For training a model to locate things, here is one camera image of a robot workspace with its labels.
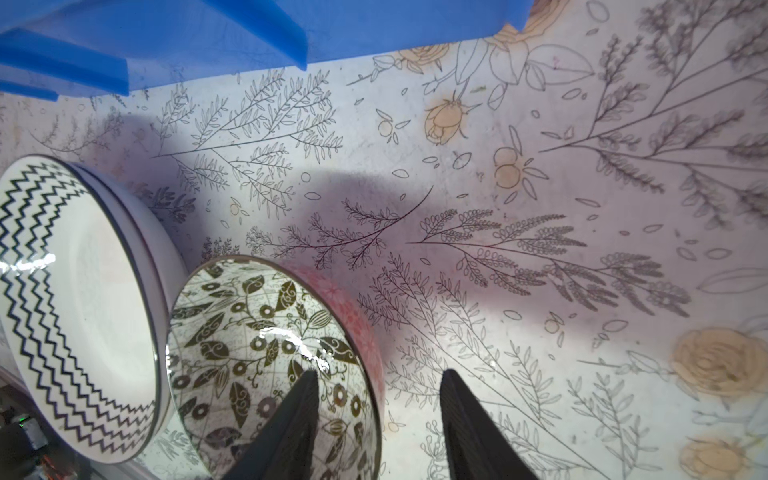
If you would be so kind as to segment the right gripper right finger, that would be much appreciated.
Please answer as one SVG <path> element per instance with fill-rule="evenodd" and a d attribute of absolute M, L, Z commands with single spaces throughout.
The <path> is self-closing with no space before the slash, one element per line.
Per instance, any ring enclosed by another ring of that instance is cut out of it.
<path fill-rule="evenodd" d="M 536 480 L 455 370 L 443 372 L 439 398 L 452 479 Z"/>

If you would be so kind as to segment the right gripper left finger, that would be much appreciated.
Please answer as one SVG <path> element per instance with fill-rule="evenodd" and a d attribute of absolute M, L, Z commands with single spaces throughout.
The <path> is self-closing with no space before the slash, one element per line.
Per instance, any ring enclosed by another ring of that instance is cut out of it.
<path fill-rule="evenodd" d="M 225 479 L 309 479 L 319 420 L 314 370 L 294 383 L 274 415 Z"/>

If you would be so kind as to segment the blue plastic bin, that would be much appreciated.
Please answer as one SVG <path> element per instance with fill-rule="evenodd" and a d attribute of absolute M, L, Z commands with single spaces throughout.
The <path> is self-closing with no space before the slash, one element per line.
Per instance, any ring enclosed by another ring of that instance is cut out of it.
<path fill-rule="evenodd" d="M 5 1 L 1 89 L 54 101 L 452 43 L 529 1 Z"/>

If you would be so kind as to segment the white plate with patterned rim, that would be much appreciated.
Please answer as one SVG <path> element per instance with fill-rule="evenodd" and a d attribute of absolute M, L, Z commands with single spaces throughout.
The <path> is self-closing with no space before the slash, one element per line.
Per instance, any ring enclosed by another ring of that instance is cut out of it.
<path fill-rule="evenodd" d="M 45 155 L 2 174 L 3 329 L 37 408 L 84 457 L 131 460 L 164 428 L 186 275 L 150 209 L 104 174 Z"/>

